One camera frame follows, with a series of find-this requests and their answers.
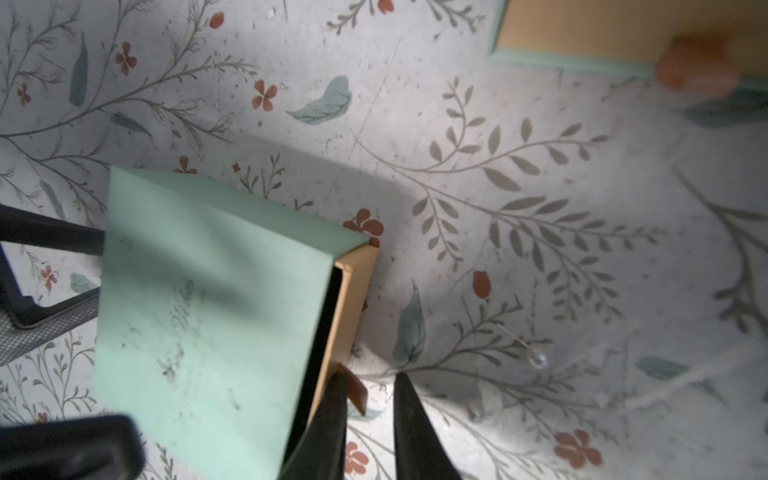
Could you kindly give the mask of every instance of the clear bead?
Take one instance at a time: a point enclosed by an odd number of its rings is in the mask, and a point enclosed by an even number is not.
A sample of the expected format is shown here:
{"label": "clear bead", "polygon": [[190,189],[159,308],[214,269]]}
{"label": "clear bead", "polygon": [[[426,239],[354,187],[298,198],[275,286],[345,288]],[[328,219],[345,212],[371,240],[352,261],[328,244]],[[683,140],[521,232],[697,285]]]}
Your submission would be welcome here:
{"label": "clear bead", "polygon": [[544,350],[533,345],[528,345],[525,349],[525,358],[537,370],[546,370],[550,366],[549,357],[544,353]]}

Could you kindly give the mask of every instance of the brown tag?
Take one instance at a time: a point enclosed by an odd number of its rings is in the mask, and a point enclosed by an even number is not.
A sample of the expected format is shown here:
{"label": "brown tag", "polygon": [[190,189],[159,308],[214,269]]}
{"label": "brown tag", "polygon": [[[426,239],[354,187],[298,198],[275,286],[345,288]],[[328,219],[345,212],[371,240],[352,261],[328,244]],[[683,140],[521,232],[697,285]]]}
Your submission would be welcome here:
{"label": "brown tag", "polygon": [[350,402],[357,408],[360,415],[366,416],[366,405],[368,404],[368,389],[362,384],[357,376],[350,372],[344,365],[339,365],[339,373],[346,377],[346,396]]}

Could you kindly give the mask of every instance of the teal leaf pattern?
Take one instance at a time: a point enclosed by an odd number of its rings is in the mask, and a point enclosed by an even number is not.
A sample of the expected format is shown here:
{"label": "teal leaf pattern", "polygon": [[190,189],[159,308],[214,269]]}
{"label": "teal leaf pattern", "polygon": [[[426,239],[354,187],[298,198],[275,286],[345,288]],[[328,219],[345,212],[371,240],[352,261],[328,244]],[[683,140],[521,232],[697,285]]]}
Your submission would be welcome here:
{"label": "teal leaf pattern", "polygon": [[683,115],[705,128],[768,121],[768,91],[740,89],[726,100],[707,100],[687,108]]}
{"label": "teal leaf pattern", "polygon": [[376,420],[384,413],[384,410],[376,410],[376,409],[366,409],[365,416],[360,415],[360,412],[357,411],[357,408],[347,400],[346,402],[346,419],[347,420],[354,420],[355,422],[372,422],[373,420]]}
{"label": "teal leaf pattern", "polygon": [[400,312],[400,323],[397,327],[397,343],[392,351],[392,357],[398,362],[413,362],[424,351],[427,340],[427,330],[422,314],[422,299],[419,289],[413,283],[411,301]]}
{"label": "teal leaf pattern", "polygon": [[69,288],[75,293],[85,293],[97,287],[98,285],[91,282],[85,275],[81,275],[80,273],[73,273],[69,276]]}
{"label": "teal leaf pattern", "polygon": [[345,76],[339,76],[331,80],[322,97],[304,105],[304,108],[286,113],[305,124],[318,125],[344,115],[351,102],[349,80]]}
{"label": "teal leaf pattern", "polygon": [[85,102],[88,91],[88,49],[85,47],[85,34],[81,33],[80,55],[72,68],[69,84],[69,103],[80,107]]}
{"label": "teal leaf pattern", "polygon": [[[636,361],[635,366],[652,379],[661,380],[662,382],[669,382],[673,378],[680,376],[690,370],[688,365],[673,362],[672,360],[662,359],[658,356],[644,356],[643,358]],[[691,383],[691,386],[700,392],[711,396],[718,402],[722,403],[723,406],[728,406],[728,401],[717,390],[717,388],[715,388],[715,385],[711,380],[705,379],[701,382]]]}
{"label": "teal leaf pattern", "polygon": [[45,196],[48,197],[48,199],[51,201],[51,205],[53,206],[53,209],[56,212],[56,216],[59,217],[61,220],[67,220],[64,217],[64,209],[61,208],[61,202],[58,201],[58,198],[56,197],[56,193],[53,191],[53,187],[44,180],[40,180],[40,188],[43,189],[43,192],[45,192]]}
{"label": "teal leaf pattern", "polygon": [[120,125],[123,128],[127,128],[129,131],[137,131],[142,134],[146,134],[149,137],[152,137],[152,134],[149,133],[149,130],[144,128],[142,124],[135,121],[133,118],[128,117],[126,114],[122,114],[120,112],[113,113],[110,117],[110,120],[115,125]]}

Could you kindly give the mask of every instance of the pin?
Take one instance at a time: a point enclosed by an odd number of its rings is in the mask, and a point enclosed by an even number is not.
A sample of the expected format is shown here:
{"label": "pin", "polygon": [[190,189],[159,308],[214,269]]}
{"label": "pin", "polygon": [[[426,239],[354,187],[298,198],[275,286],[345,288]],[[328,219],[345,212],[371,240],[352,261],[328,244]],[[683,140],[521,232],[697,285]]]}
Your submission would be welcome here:
{"label": "pin", "polygon": [[510,337],[512,337],[515,342],[520,342],[520,344],[525,347],[525,358],[528,360],[528,363],[533,366],[533,368],[537,370],[549,369],[549,357],[546,353],[544,353],[544,350],[524,342],[519,336],[510,332],[502,325],[497,324],[497,327],[504,330]]}

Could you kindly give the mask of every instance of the red flower pattern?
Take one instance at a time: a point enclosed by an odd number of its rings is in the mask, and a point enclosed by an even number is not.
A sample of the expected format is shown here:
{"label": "red flower pattern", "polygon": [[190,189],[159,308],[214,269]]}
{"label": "red flower pattern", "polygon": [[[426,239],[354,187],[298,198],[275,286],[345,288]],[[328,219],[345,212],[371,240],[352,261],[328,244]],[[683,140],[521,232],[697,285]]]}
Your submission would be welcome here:
{"label": "red flower pattern", "polygon": [[392,0],[379,0],[378,6],[379,6],[379,10],[384,15],[386,15],[387,12],[395,11],[395,4],[392,3]]}
{"label": "red flower pattern", "polygon": [[357,212],[357,215],[355,215],[355,220],[347,220],[344,222],[343,226],[356,232],[367,233],[371,236],[371,245],[377,248],[381,246],[381,242],[379,241],[378,237],[381,237],[384,233],[384,225],[382,225],[382,223],[377,219],[371,218],[371,210],[368,210],[367,208],[361,208]]}
{"label": "red flower pattern", "polygon": [[255,84],[253,84],[253,87],[256,88],[256,91],[258,91],[260,94],[253,97],[253,100],[250,102],[250,104],[253,106],[253,108],[258,109],[260,106],[263,105],[264,111],[272,111],[272,102],[270,101],[271,98],[275,98],[277,95],[277,87],[274,85],[271,85],[269,88],[267,88],[266,93],[264,92],[264,80],[257,80]]}
{"label": "red flower pattern", "polygon": [[554,447],[554,454],[568,460],[574,470],[581,470],[587,460],[597,467],[603,465],[603,455],[589,446],[589,434],[584,430],[576,430],[574,434],[575,437],[566,432],[555,435],[554,439],[560,445]]}
{"label": "red flower pattern", "polygon": [[58,272],[51,269],[50,265],[45,266],[45,270],[40,270],[40,278],[45,280],[45,288],[48,289],[48,291],[51,291],[51,288],[53,287],[53,283],[57,283],[56,275],[58,275]]}
{"label": "red flower pattern", "polygon": [[478,297],[488,298],[491,294],[491,279],[486,272],[475,272],[472,276],[472,289]]}
{"label": "red flower pattern", "polygon": [[224,23],[224,12],[216,12],[214,16],[210,18],[210,27],[212,29],[219,28]]}
{"label": "red flower pattern", "polygon": [[363,475],[366,472],[364,465],[368,465],[368,456],[365,453],[357,452],[357,444],[355,442],[347,443],[344,471]]}
{"label": "red flower pattern", "polygon": [[197,168],[190,168],[187,170],[187,165],[189,165],[190,159],[187,158],[186,155],[183,157],[179,157],[179,165],[181,165],[181,168],[174,168],[174,172],[177,174],[196,174]]}
{"label": "red flower pattern", "polygon": [[32,98],[27,94],[27,84],[22,83],[22,87],[16,91],[19,101],[22,103],[22,107],[28,104]]}
{"label": "red flower pattern", "polygon": [[128,68],[135,68],[139,62],[136,57],[131,57],[128,53],[131,51],[131,44],[127,41],[123,42],[123,53],[118,53],[114,56],[114,63],[120,65],[120,71],[123,75],[128,75]]}

